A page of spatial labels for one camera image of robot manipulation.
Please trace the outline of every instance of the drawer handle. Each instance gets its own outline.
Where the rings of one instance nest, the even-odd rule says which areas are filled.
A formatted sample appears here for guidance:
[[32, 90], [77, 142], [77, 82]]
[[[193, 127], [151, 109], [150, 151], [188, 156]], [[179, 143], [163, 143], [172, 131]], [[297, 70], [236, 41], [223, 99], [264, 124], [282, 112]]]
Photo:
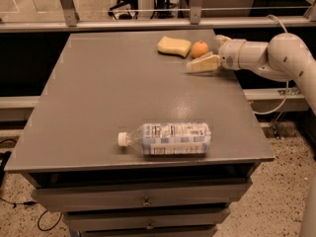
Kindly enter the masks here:
[[153, 230], [155, 227], [149, 222], [148, 225], [146, 226], [147, 230]]
[[149, 198], [148, 197], [145, 197], [145, 200], [144, 202], [142, 203], [142, 206], [150, 206], [151, 205], [151, 202], [149, 201]]

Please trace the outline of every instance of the bottle cap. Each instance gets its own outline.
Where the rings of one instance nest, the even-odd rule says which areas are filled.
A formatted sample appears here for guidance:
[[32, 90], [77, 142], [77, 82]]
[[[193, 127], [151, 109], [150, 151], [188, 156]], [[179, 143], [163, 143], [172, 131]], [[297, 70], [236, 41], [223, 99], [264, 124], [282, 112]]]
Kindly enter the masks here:
[[118, 134], [118, 146], [127, 146], [126, 132], [120, 132]]

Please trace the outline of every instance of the orange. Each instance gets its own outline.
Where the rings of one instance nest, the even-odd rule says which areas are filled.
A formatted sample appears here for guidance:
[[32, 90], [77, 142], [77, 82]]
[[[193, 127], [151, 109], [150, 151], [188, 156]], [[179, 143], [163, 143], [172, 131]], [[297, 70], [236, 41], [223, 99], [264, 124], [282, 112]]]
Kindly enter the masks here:
[[193, 58], [199, 58], [208, 52], [208, 45], [203, 40], [195, 42], [191, 48], [191, 56]]

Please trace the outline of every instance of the bottle label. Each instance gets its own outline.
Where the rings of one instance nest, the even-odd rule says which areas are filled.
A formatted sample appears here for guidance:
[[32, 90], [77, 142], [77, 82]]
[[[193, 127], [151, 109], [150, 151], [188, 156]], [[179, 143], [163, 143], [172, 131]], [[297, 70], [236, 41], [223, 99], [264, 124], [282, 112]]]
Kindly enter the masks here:
[[209, 131], [205, 123], [149, 123], [144, 128], [145, 138], [207, 136]]
[[152, 144], [151, 154], [202, 154], [204, 153], [202, 142], [170, 143], [170, 144]]
[[210, 145], [210, 130], [204, 122], [146, 123], [142, 131], [147, 155], [201, 154]]

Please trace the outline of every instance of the gray tabletop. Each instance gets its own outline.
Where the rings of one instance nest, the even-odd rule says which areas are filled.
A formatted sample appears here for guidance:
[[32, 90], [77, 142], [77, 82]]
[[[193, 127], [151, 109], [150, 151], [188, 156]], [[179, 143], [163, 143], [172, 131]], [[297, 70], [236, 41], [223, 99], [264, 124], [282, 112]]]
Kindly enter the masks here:
[[[161, 37], [205, 40], [212, 30], [73, 34], [6, 166], [46, 172], [247, 163], [274, 154], [233, 72], [189, 75], [181, 56], [157, 51]], [[203, 157], [143, 157], [118, 133], [145, 122], [205, 121]]]

